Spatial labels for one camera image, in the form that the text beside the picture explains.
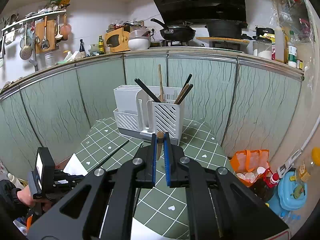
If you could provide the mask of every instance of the cooking oil bottle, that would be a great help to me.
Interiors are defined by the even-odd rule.
[[[102,35],[99,36],[99,54],[104,54],[104,42],[102,39]]]
[[[308,155],[302,163],[296,167],[294,176],[290,177],[290,181],[296,181],[297,184],[303,185],[311,177],[317,169],[320,168],[320,148],[312,149],[311,155]]]

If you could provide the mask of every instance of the person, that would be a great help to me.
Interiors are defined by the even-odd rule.
[[[26,216],[29,208],[34,207],[37,202],[44,203],[42,208],[45,212],[52,205],[52,202],[46,198],[33,199],[29,186],[20,189],[7,179],[0,181],[0,206],[12,221]]]

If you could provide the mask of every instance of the orange bag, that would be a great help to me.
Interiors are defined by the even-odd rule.
[[[270,165],[268,158],[269,150],[244,150],[236,152],[230,160],[230,164],[235,173],[251,172],[260,166],[264,167],[265,169],[269,168]],[[256,181],[255,180],[253,183],[250,183],[241,178],[238,179],[247,187],[250,187]]]

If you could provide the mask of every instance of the black jacket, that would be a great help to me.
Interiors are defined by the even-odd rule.
[[[17,197],[17,192],[20,190],[7,179],[0,181],[0,206],[12,221],[26,216],[29,209]]]

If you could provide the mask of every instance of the metal bolt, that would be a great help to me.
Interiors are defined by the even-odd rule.
[[[218,173],[220,175],[226,175],[228,173],[228,170],[225,167],[218,168]]]
[[[94,171],[94,174],[95,174],[97,177],[103,175],[103,173],[104,173],[104,169],[102,169],[102,168],[98,168],[98,169],[96,169],[96,170]]]
[[[180,162],[186,164],[190,162],[190,159],[188,157],[183,156],[180,158]]]
[[[143,163],[143,160],[142,160],[141,158],[134,158],[134,159],[132,160],[132,163],[133,163],[134,165],[139,165],[139,164]]]

